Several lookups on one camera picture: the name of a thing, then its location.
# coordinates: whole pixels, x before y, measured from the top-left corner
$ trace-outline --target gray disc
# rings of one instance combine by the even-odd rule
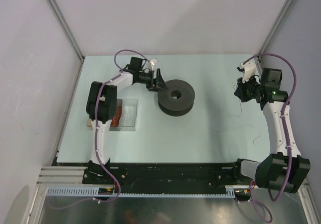
[[[170,116],[183,116],[193,107],[195,92],[191,85],[183,80],[166,82],[167,89],[157,93],[158,105],[161,110]]]

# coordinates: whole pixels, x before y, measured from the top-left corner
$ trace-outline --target gray floor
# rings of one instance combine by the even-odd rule
[[[255,189],[255,197],[268,206],[273,224],[307,223],[300,198],[283,195],[273,203],[267,190]],[[82,197],[47,197],[46,202],[64,206]],[[98,205],[87,201],[65,210],[53,210],[46,204],[42,224],[243,224],[264,223],[251,203],[237,204],[233,199],[216,198],[119,198]]]

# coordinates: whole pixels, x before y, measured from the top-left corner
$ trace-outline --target red object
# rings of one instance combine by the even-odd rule
[[[121,106],[117,106],[116,108],[117,108],[116,115],[111,121],[111,126],[112,127],[119,126],[119,120],[120,120],[120,117],[121,117]]]

